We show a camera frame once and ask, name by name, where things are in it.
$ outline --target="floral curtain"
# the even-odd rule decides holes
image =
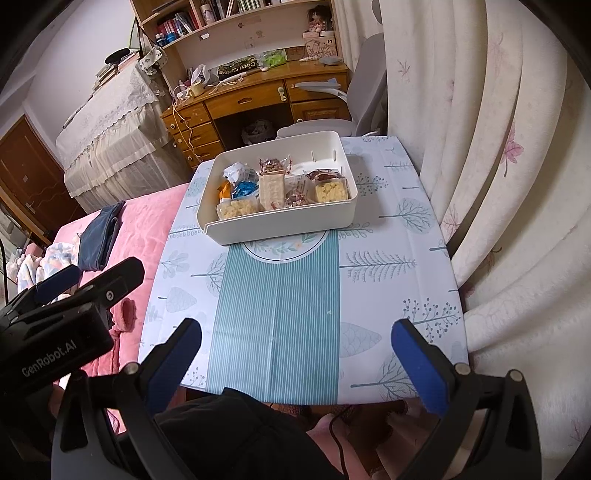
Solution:
[[[473,366],[524,373],[554,478],[591,424],[591,92],[518,0],[381,11],[389,133],[441,224]]]
[[[334,0],[333,5],[339,26],[340,56],[355,71],[361,45],[372,35],[381,33],[382,25],[374,16],[372,0]]]

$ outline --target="white chair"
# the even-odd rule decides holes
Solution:
[[[381,23],[379,2],[372,4],[374,15]],[[297,88],[308,92],[322,92],[334,95],[347,103],[353,121],[340,118],[326,118],[298,122],[280,128],[277,138],[294,137],[312,132],[335,131],[340,137],[359,137],[371,130],[375,109],[386,90],[386,52],[384,34],[369,37],[361,47],[359,61],[347,93],[339,90],[335,82],[301,82]]]

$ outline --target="wooden desk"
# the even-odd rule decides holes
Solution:
[[[235,85],[208,88],[163,114],[162,119],[194,170],[225,150],[243,146],[242,128],[258,118],[276,129],[298,121],[320,118],[350,119],[347,104],[325,93],[297,89],[298,82],[325,82],[336,78],[341,90],[349,87],[344,64],[329,67],[316,61],[291,61],[267,72],[257,72]]]

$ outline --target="pink blanket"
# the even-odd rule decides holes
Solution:
[[[119,335],[119,365],[138,359],[139,341],[142,336],[144,317],[154,283],[158,262],[168,237],[168,232],[177,214],[189,184],[152,193],[128,200],[120,215],[121,229],[111,252],[107,269],[127,257],[137,257],[144,264],[144,283],[128,295],[135,303],[135,321],[129,332]],[[64,225],[57,233],[54,242],[71,242],[76,233],[82,233],[98,212]],[[100,272],[85,272],[81,284],[84,285]],[[110,368],[99,365],[97,375],[108,375]]]

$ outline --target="blue folded cloth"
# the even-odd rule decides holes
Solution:
[[[119,233],[118,215],[123,205],[125,201],[121,200],[115,205],[103,208],[98,217],[88,224],[80,236],[78,268],[95,272],[106,267]]]

